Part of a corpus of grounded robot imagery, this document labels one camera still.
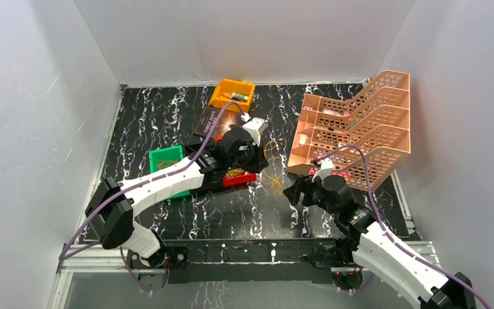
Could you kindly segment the red plastic bin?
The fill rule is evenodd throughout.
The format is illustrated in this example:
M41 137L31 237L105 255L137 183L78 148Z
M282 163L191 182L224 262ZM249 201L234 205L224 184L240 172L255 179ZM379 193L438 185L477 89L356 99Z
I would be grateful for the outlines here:
M249 173L243 169L230 169L223 178L223 187L233 187L254 182L257 179L255 173Z

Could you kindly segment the green plastic bin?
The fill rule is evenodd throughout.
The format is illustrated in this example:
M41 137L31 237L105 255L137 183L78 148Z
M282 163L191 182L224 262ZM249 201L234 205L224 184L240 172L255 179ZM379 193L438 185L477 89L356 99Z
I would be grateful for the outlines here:
M183 146L175 145L149 151L149 168L151 173L171 167L184 158Z

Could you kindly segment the black plastic bin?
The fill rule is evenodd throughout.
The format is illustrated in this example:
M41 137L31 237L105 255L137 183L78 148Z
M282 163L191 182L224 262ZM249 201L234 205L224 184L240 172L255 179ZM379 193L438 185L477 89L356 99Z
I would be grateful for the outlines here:
M223 191L223 180L226 169L214 160L212 153L208 150L204 150L196 162L200 166L204 178L201 186L196 189L189 189L189 193L191 195L200 195L207 192L215 193Z

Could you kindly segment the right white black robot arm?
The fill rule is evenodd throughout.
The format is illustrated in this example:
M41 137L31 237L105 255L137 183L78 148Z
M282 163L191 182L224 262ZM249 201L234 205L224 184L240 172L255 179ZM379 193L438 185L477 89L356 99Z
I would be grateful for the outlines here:
M356 202L341 176L300 176L283 194L292 205L316 205L331 214L343 234L334 246L314 250L306 261L367 268L414 308L476 307L471 281L464 274L443 274L441 268L380 225L372 210Z

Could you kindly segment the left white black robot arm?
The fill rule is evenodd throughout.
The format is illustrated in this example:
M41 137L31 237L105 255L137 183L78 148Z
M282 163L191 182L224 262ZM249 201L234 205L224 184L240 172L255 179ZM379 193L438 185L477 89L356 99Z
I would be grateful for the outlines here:
M219 140L210 136L196 153L154 173L117 182L106 178L85 211L87 225L104 249L125 248L151 268L162 266L167 248L157 232L136 222L147 208L183 191L223 186L232 169L260 173L268 166L261 145L265 121L254 119L229 129Z

